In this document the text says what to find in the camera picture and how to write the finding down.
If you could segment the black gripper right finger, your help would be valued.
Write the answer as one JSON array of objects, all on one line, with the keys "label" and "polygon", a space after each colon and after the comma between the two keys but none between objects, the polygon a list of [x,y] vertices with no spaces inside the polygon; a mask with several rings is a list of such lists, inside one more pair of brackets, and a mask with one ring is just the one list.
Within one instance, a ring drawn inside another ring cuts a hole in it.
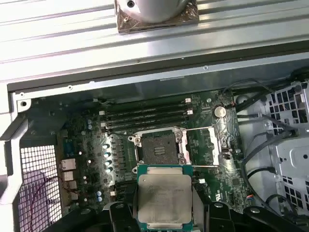
[{"label": "black gripper right finger", "polygon": [[307,232],[309,222],[289,221],[259,206],[238,213],[222,202],[213,202],[193,184],[193,218],[201,232]]}]

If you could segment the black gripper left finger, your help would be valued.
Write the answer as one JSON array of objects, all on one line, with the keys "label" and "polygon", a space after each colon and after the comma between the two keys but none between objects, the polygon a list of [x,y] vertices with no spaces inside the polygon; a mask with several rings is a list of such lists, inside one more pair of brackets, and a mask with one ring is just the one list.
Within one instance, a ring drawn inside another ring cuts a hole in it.
[{"label": "black gripper left finger", "polygon": [[134,218],[137,206],[137,191],[132,192],[132,201],[113,202],[100,211],[93,208],[77,208],[45,229],[46,232],[138,232]]}]

